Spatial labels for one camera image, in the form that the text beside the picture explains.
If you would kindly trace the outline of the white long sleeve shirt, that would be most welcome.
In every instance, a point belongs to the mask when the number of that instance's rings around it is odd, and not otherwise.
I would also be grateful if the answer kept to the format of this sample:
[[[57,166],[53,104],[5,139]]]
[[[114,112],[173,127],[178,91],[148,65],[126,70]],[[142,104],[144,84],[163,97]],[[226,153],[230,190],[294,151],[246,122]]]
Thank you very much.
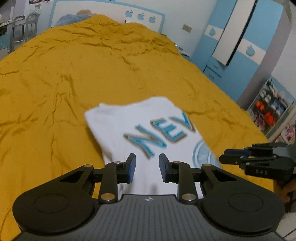
[[[136,155],[133,181],[118,185],[119,196],[177,193],[175,183],[163,182],[160,154],[193,168],[203,164],[221,166],[189,116],[165,97],[128,105],[100,103],[84,116],[102,149],[105,164],[124,161],[131,153]]]

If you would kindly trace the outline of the shelf with colourful items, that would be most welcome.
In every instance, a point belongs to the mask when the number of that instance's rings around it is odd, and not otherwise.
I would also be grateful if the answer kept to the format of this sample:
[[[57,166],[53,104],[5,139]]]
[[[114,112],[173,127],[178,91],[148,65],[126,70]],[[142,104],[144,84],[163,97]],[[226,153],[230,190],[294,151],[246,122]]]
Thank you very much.
[[[295,109],[295,98],[270,76],[247,109],[257,128],[275,142]]]

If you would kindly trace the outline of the mustard yellow quilt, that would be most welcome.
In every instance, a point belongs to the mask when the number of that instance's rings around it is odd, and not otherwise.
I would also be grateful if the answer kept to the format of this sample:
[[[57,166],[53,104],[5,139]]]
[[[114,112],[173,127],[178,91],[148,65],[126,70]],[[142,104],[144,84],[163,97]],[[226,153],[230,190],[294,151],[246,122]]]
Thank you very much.
[[[54,27],[1,61],[1,240],[20,230],[23,192],[84,163],[103,166],[84,113],[100,103],[164,96],[183,109],[215,155],[266,137],[164,35],[104,15]]]

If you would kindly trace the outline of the blue white wardrobe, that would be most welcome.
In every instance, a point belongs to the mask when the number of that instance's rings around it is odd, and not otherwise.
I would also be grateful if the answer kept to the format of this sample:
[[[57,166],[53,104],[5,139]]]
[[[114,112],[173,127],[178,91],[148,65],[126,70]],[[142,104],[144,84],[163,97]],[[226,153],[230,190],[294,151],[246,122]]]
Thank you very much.
[[[217,1],[190,61],[233,101],[269,77],[277,30],[290,22],[282,1]]]

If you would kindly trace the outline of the white blue headboard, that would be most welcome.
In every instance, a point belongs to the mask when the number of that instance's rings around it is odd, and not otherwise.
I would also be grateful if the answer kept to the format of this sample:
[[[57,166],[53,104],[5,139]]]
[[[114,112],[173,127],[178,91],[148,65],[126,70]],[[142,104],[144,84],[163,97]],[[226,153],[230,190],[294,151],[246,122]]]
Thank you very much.
[[[80,10],[105,15],[120,23],[139,23],[161,33],[165,15],[151,9],[118,1],[54,1],[49,26],[54,27],[64,15],[75,15]]]

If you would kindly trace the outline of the blue pillow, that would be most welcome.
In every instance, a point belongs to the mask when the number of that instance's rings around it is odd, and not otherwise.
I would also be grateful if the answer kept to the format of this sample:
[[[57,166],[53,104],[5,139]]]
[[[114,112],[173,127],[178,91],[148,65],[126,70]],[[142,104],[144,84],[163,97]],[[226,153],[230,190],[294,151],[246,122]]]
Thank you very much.
[[[78,23],[84,20],[87,20],[88,18],[91,18],[90,15],[64,15],[59,18],[59,20],[56,22],[55,27],[70,25],[74,23]]]

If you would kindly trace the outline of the beige wall switch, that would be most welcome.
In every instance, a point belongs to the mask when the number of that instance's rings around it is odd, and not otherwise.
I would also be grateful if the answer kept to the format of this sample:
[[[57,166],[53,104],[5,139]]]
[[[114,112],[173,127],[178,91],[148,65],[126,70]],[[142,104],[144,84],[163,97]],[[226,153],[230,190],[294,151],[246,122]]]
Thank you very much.
[[[184,24],[183,27],[182,27],[182,30],[184,30],[184,31],[186,31],[188,33],[191,33],[192,28],[190,26]]]

